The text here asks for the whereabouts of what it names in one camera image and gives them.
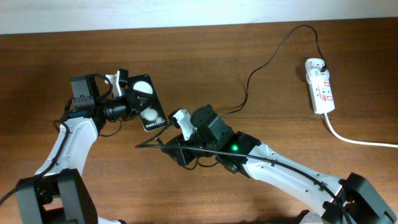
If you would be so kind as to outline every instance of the brown wooden surface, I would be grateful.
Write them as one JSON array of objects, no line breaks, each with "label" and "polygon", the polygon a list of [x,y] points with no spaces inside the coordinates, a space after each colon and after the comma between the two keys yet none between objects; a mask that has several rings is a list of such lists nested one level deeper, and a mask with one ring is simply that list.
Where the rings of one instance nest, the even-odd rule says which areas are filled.
[{"label": "brown wooden surface", "polygon": [[[0,194],[47,158],[58,134],[52,121],[71,97],[70,77],[150,74],[163,109],[193,112],[206,104],[227,112],[244,98],[250,72],[266,62],[303,22],[167,29],[106,30],[0,36]],[[307,22],[328,60],[338,133],[398,143],[398,20]],[[318,57],[309,29],[298,30],[275,60],[252,79],[248,104],[225,121],[320,172],[371,181],[398,212],[398,150],[348,144],[312,111],[306,58]],[[109,124],[104,133],[117,128]],[[166,141],[178,133],[167,131]],[[134,149],[154,133],[139,119],[91,148],[83,180],[98,214],[128,223],[238,223],[296,216],[302,202],[220,165],[193,171],[156,149]],[[0,223],[20,223],[15,196]]]}]

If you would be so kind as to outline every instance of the wooden table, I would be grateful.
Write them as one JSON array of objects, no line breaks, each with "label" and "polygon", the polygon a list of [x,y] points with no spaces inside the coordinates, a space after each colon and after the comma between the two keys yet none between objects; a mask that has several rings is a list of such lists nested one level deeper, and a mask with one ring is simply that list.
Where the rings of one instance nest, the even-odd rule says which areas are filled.
[{"label": "wooden table", "polygon": [[[71,77],[119,68],[130,75],[148,73],[166,114],[177,108],[192,113],[207,104],[223,114],[242,102],[248,75],[299,24],[0,36],[1,195],[47,158],[58,136],[52,121],[72,96]],[[398,19],[306,24],[317,29],[328,61],[336,131],[350,139],[398,143]],[[255,74],[242,112],[224,120],[320,172],[363,175],[398,213],[398,150],[340,141],[313,113],[304,62],[318,57],[314,40],[311,30],[297,30],[275,60]],[[108,124],[103,132],[115,129],[117,124]],[[153,134],[135,119],[114,137],[94,143],[83,180],[102,217],[128,223],[239,223],[295,217],[308,208],[221,165],[189,171],[157,149],[134,148]],[[171,129],[162,139],[176,134]],[[21,222],[15,196],[0,208],[0,222]]]}]

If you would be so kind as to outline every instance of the green light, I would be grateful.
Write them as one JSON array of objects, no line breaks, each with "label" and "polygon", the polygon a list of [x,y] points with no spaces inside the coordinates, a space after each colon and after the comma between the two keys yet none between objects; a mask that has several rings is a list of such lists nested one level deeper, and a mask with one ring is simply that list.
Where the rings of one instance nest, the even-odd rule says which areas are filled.
[{"label": "green light", "polygon": [[232,145],[231,149],[232,151],[236,152],[239,149],[239,147],[237,145]]}]

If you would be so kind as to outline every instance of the white wall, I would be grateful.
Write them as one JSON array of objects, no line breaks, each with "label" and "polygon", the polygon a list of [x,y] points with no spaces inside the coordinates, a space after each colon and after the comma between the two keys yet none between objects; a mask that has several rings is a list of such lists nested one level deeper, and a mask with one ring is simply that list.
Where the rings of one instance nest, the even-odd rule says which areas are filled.
[{"label": "white wall", "polygon": [[0,0],[0,34],[398,16],[398,0]]}]

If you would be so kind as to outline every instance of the power strip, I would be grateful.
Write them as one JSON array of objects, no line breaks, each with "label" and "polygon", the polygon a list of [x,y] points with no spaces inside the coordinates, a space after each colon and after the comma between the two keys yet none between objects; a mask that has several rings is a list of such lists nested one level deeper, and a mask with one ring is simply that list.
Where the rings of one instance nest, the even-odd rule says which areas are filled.
[{"label": "power strip", "polygon": [[367,146],[398,147],[396,144],[350,140],[336,133],[328,117],[328,113],[335,109],[335,102],[331,94],[330,74],[327,69],[322,69],[324,66],[325,61],[319,58],[310,58],[305,62],[305,69],[307,71],[306,79],[310,87],[313,111],[316,114],[322,114],[322,118],[325,120],[331,133],[338,139],[349,143]]}]

